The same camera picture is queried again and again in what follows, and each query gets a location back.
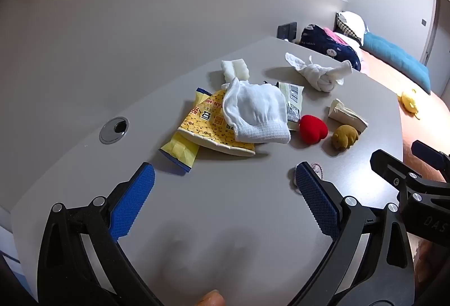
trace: pink blanket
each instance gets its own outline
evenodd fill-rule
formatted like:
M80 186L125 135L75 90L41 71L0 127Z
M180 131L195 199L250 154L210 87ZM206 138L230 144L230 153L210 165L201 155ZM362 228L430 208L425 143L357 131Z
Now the pink blanket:
M331 29L325 27L323 30L325 31L325 33L327 33L328 37L333 38L335 42L343 44L344 46L348 46L347 42L339 37L336 33L334 33Z

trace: red heart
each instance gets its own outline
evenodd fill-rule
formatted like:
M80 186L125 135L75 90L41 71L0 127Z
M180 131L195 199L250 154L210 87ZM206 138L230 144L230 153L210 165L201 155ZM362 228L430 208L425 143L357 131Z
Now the red heart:
M298 124L300 136L308 145L314 145L328 136L327 125L319 118L305 115Z

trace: checkered pillow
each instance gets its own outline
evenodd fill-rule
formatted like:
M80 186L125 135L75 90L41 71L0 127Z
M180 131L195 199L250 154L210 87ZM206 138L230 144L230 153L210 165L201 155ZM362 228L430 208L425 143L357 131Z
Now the checkered pillow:
M343 35L349 36L355 40L358 41L359 45L361 46L361 38L358 38L358 36L356 35L356 33L354 31L352 31L347 24L345 24L340 18L339 15L336 16L336 24L339 27L340 30L342 30Z

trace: white towel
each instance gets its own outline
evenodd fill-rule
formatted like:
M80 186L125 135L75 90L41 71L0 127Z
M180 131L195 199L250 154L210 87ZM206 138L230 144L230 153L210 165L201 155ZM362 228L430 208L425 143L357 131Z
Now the white towel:
M276 86L252 85L236 77L228 87L222 107L238 142L288 143L291 139L286 101Z
M298 57L286 53L286 61L313 86L314 89L329 93L336 85L344 83L344 76L352 73L352 65L346 60L339 67L322 67L313 64L311 56L309 62L304 62Z

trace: yellow plush toy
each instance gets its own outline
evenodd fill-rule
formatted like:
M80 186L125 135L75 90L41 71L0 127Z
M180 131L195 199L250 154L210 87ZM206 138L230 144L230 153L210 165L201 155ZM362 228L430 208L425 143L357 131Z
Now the yellow plush toy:
M410 92L404 91L401 95L397 95L398 101L404 106L404 108L415 115L415 117L419 120L419 108L417 107L417 101L415 98L416 91L415 89L411 89Z
M343 125L338 127L331 137L331 142L337 150L344 151L352 146L359 138L358 131L352 126Z

